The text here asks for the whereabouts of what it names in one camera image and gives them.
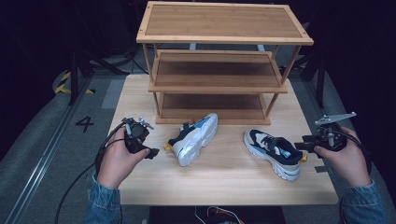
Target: wooden shoe rack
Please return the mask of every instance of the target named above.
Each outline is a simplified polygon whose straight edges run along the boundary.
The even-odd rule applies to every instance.
[[[145,51],[157,123],[271,124],[269,114],[303,45],[312,45],[289,6],[148,2],[137,34]],[[271,45],[272,51],[158,49],[160,43]],[[154,62],[148,44],[153,44]],[[284,73],[276,52],[294,51]],[[263,94],[273,94],[269,104]]]

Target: printed number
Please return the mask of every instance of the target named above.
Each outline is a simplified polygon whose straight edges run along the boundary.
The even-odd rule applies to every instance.
[[[87,116],[84,119],[80,120],[79,122],[76,123],[78,126],[84,126],[84,133],[87,132],[88,126],[93,125],[93,123],[90,123],[91,117]]]

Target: chunky sole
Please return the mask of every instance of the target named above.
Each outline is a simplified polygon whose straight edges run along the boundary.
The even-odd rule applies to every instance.
[[[177,148],[182,148],[177,153],[177,159],[181,166],[188,166],[195,161],[200,153],[202,147],[206,147],[216,134],[218,129],[218,115],[209,114],[206,118],[209,119],[204,123],[201,128],[197,128],[191,133],[187,134],[182,141],[184,146]]]
[[[248,131],[245,133],[245,137],[244,137],[244,142],[245,142],[247,149],[251,152],[251,154],[253,154],[257,158],[271,162],[272,167],[278,176],[280,176],[282,179],[286,179],[286,180],[295,180],[300,176],[300,171],[301,171],[300,164],[296,164],[296,165],[282,165],[282,164],[280,164],[274,158],[268,156],[267,154],[261,153],[256,148],[251,146],[247,140],[247,134],[248,134]]]

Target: black and white sneaker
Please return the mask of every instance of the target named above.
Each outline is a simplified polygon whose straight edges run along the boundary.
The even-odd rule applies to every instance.
[[[258,158],[271,162],[277,175],[287,180],[300,176],[299,160],[303,152],[283,137],[273,137],[259,130],[248,130],[245,133],[247,149]]]
[[[218,115],[208,114],[204,119],[190,125],[184,123],[177,138],[168,144],[177,155],[181,166],[188,166],[198,158],[201,147],[206,147],[218,129]]]

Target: shoe rack leg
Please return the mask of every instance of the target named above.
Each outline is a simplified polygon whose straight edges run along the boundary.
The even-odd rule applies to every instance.
[[[154,93],[152,93],[152,95],[154,96],[155,107],[157,108],[157,115],[160,115],[160,107],[158,105],[157,93],[154,92]]]
[[[288,78],[288,76],[289,76],[290,70],[291,70],[291,68],[293,67],[294,61],[295,61],[296,58],[297,58],[297,55],[298,55],[298,52],[300,51],[300,48],[301,48],[301,45],[296,46],[296,47],[294,48],[294,52],[293,52],[293,53],[291,54],[291,56],[290,56],[289,64],[288,64],[288,66],[286,67],[285,72],[282,74],[282,79],[280,80],[280,83],[281,83],[282,85],[285,84],[286,78]]]
[[[273,49],[273,52],[272,52],[271,60],[275,59],[275,56],[276,56],[278,50],[279,50],[279,45],[275,45],[275,48]]]
[[[268,105],[267,111],[265,111],[265,117],[266,118],[268,118],[268,116],[269,116],[269,114],[270,114],[270,112],[271,112],[271,110],[272,110],[272,108],[274,106],[274,103],[275,103],[278,95],[279,95],[279,93],[275,93],[273,98],[272,98],[272,100],[271,100],[271,103]]]
[[[146,64],[148,66],[149,81],[153,82],[154,79],[152,78],[151,65],[150,65],[150,61],[149,61],[148,44],[142,44],[142,45],[143,45],[143,51],[145,51]]]
[[[158,46],[157,44],[153,44],[153,45],[154,45],[155,58],[158,58]]]

